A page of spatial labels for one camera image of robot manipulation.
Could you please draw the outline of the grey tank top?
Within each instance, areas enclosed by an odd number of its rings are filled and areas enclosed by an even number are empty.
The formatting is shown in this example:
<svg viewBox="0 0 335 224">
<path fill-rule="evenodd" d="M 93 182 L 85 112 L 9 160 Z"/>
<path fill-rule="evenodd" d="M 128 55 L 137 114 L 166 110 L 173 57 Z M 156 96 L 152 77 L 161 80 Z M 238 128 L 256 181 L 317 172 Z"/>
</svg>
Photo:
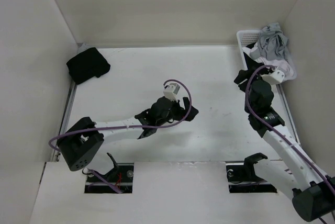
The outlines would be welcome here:
<svg viewBox="0 0 335 224">
<path fill-rule="evenodd" d="M 279 23 L 271 23 L 261 29 L 259 38 L 250 51 L 251 59 L 264 57 L 267 60 L 287 60 L 289 57 L 288 38 Z"/>
</svg>

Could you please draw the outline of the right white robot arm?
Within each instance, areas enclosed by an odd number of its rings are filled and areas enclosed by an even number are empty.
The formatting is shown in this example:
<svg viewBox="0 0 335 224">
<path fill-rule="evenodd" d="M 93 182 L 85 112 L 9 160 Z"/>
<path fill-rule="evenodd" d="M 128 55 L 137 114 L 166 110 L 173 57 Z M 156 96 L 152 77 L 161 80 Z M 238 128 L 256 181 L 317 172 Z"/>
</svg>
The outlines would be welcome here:
<svg viewBox="0 0 335 224">
<path fill-rule="evenodd" d="M 282 76 L 271 65 L 254 70 L 240 70 L 234 83 L 244 92 L 244 110 L 252 129 L 267 143 L 287 166 L 277 168 L 263 153 L 244 159 L 243 166 L 233 173 L 232 182 L 266 181 L 281 191 L 306 222 L 334 211 L 334 177 L 329 176 L 307 155 L 292 135 L 282 117 L 272 108 L 274 93 L 266 80 Z"/>
</svg>

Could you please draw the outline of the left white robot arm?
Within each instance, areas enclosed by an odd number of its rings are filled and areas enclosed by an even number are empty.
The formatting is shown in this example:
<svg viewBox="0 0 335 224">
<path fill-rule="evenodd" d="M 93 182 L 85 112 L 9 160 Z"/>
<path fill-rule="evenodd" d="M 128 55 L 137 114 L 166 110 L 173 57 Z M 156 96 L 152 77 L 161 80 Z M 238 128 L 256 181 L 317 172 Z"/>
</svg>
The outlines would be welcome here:
<svg viewBox="0 0 335 224">
<path fill-rule="evenodd" d="M 149 109 L 122 121 L 94 122 L 90 117 L 83 117 L 57 140 L 57 147 L 70 171 L 87 168 L 99 172 L 105 181 L 113 181 L 117 168 L 98 160 L 101 146 L 121 140 L 144 139 L 173 123 L 192 121 L 199 110 L 191 105 L 188 97 L 183 97 L 183 103 L 181 106 L 179 100 L 161 97 Z"/>
</svg>

